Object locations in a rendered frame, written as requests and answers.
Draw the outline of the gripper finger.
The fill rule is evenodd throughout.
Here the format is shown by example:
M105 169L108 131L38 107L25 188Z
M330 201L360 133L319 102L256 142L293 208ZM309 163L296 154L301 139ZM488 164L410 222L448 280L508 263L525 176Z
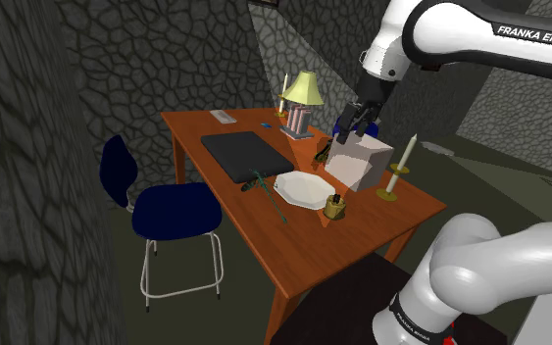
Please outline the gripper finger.
M349 136L350 130L353 127L353 122L357 116L359 107L352 102L346 104L342 115L340 116L339 126L340 131L336 141L340 144L345 144Z
M376 120L376 113L374 111L364 112L355 123L355 134L358 137L363 137L367 131L367 128Z

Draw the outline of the blue round vessel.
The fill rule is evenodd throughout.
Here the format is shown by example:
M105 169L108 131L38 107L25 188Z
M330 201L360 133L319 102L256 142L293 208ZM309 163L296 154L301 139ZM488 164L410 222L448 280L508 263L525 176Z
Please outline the blue round vessel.
M333 130L332 130L332 133L331 133L332 136L335 136L340 131L339 121L340 121L340 119L337 119L334 126L333 126ZM365 131L365 133L368 136L373 137L373 138L377 138L378 132L379 132L379 128L378 128L378 125L376 123L369 123L367 128L366 128L366 131Z

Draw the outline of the black and gold small thing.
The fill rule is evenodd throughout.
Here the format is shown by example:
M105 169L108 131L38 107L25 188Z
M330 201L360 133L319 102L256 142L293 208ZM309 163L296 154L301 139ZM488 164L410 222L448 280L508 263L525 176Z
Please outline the black and gold small thing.
M327 160L330 148L331 148L332 140L328 139L325 143L325 146L319 150L316 155L314 156L314 160L316 162L325 162Z

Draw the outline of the white cube box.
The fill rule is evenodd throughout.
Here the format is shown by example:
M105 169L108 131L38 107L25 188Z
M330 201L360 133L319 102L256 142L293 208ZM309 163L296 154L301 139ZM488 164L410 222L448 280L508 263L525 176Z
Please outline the white cube box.
M367 134L350 133L344 144L333 138L325 170L353 191L377 186L394 149Z

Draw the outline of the yellow shade table lamp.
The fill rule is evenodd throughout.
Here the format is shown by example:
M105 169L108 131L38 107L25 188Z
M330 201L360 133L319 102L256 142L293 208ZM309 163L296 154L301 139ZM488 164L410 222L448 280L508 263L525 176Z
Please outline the yellow shade table lamp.
M317 75L302 71L283 93L284 100L290 102L286 125L280 130L294 140L313 137L308 129L312 117L312 107L322 106L323 98L318 88Z

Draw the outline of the tall white candle gold holder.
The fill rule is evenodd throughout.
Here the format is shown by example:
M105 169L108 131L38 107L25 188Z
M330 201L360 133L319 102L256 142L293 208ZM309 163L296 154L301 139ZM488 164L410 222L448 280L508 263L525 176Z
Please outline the tall white candle gold holder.
M409 169L406 167L407 161L409 160L409 157L415 147L415 144L417 143L418 135L414 134L407 146L406 149L399 161L398 164L391 164L390 167L393 169L393 174L388 182L387 186L385 188L380 188L376 191L376 195L380 197L381 199L388 201L388 202L394 202L397 200L397 196L393 192L394 186L399 179L401 174L406 174L409 172Z

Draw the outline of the short white candle gold holder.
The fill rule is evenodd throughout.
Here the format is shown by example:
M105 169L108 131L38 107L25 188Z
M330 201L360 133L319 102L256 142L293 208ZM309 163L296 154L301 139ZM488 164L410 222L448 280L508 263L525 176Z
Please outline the short white candle gold holder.
M284 75L284 79L283 79L283 83L282 83L282 90L278 95L279 105L278 105L278 110L276 112L276 116L279 117L279 118L283 118L285 116L285 114L283 112L284 102L285 102L284 97L283 97L283 93L286 91L287 86L288 86L288 73L286 73Z

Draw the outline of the white octagonal plate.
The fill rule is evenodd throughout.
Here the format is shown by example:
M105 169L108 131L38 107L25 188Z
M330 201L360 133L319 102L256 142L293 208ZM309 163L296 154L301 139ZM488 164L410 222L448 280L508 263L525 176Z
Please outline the white octagonal plate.
M300 171L279 174L274 190L288 204L310 210L322 209L327 198L335 194L334 187L320 176Z

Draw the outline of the gold cup with dark pens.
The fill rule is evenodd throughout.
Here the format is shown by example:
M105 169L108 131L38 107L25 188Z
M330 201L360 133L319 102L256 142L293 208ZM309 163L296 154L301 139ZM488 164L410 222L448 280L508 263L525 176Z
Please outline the gold cup with dark pens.
M329 195L326 199L326 205L323 214L330 220L340 220L345 216L346 203L339 194Z

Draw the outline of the black closed laptop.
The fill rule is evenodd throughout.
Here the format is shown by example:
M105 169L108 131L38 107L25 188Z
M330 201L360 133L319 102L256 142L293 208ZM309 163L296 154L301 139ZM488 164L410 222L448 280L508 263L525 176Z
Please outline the black closed laptop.
M294 165L253 131L204 135L202 144L234 183L294 170Z

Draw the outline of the brown wooden desk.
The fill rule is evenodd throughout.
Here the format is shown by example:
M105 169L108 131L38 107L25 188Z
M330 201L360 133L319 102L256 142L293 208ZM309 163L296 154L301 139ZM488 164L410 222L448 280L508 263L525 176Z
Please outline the brown wooden desk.
M264 342L296 309L300 296L331 276L360 261L381 246L385 258L395 262L421 223L445 209L445 204L405 180L394 188L397 200L388 202L373 188L349 190L327 173L313 157L326 135L318 129L309 139L293 140L280 131L284 118L273 108L232 109L235 123L222 124L207 111L165 112L172 133L176 182L185 181L185 162L192 161L229 219L261 263L276 287ZM261 123L272 127L264 128ZM294 164L296 170L314 173L331 184L345 203L345 216L327 219L321 212L290 205L272 190L287 218L283 223L261 189L242 192L201 142L201 137L236 131L254 131Z

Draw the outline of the dark robot stand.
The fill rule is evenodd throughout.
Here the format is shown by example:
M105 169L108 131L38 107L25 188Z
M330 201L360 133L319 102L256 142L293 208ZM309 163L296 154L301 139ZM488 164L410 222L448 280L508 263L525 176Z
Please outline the dark robot stand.
M382 256L371 254L313 288L271 345L377 345L373 317L409 278Z

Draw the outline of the blue chair with white legs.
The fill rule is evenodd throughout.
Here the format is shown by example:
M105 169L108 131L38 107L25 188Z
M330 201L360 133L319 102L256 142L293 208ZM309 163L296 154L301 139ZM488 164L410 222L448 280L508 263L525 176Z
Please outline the blue chair with white legs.
M111 199L131 213L131 226L136 235L145 240L144 258L139 288L145 298L145 307L154 299L164 299L190 292L213 288L221 294L225 277L223 246L215 230L223 219L222 207L204 182L160 184L145 188L135 201L128 196L129 188L138 176L138 166L120 135L104 144L99 165L101 185ZM186 239L201 235L210 238L214 281L197 287L153 294L149 287L150 257L158 253L163 241Z

